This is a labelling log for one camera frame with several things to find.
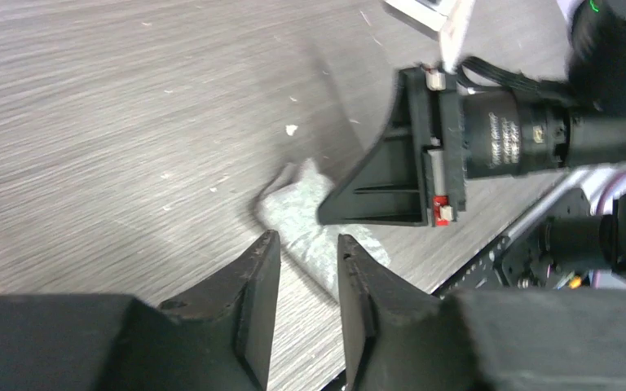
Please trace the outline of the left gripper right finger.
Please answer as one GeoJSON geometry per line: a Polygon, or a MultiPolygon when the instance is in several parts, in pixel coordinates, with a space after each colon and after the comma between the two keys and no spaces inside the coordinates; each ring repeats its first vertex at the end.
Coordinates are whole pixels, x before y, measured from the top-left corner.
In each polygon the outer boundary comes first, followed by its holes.
{"type": "Polygon", "coordinates": [[[626,390],[626,290],[458,290],[443,299],[337,245],[349,390],[626,390]]]}

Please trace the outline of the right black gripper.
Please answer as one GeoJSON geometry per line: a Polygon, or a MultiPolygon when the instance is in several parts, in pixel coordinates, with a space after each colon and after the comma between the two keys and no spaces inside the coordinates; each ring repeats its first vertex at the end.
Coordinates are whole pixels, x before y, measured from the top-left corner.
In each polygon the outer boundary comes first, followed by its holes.
{"type": "Polygon", "coordinates": [[[319,223],[446,226],[466,209],[468,179],[626,161],[626,116],[458,85],[441,68],[400,69],[386,125],[320,204],[319,223]]]}

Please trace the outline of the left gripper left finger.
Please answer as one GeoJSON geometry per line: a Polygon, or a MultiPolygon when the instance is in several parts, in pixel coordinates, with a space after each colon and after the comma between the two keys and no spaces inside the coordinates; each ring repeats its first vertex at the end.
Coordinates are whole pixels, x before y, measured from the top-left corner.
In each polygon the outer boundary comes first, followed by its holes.
{"type": "Polygon", "coordinates": [[[0,295],[0,390],[264,390],[280,237],[153,307],[127,294],[0,295]]]}

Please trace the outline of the grey underwear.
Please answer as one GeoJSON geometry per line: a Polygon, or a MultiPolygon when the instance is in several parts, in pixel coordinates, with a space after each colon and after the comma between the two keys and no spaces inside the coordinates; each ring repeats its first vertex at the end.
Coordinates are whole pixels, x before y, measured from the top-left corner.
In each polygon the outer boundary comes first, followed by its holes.
{"type": "Polygon", "coordinates": [[[283,250],[335,301],[339,300],[337,238],[353,236],[383,266],[390,255],[366,227],[323,226],[317,209],[333,188],[313,159],[287,163],[258,195],[255,214],[266,228],[278,231],[283,250]]]}

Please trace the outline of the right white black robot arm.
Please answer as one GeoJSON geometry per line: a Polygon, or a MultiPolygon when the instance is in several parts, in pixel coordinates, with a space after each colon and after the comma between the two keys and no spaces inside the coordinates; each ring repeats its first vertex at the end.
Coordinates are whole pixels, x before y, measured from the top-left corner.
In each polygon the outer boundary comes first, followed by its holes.
{"type": "Polygon", "coordinates": [[[396,73],[385,129],[318,221],[446,226],[466,211],[470,179],[626,161],[626,1],[578,1],[564,14],[563,81],[459,56],[468,20],[451,17],[440,61],[396,73]]]}

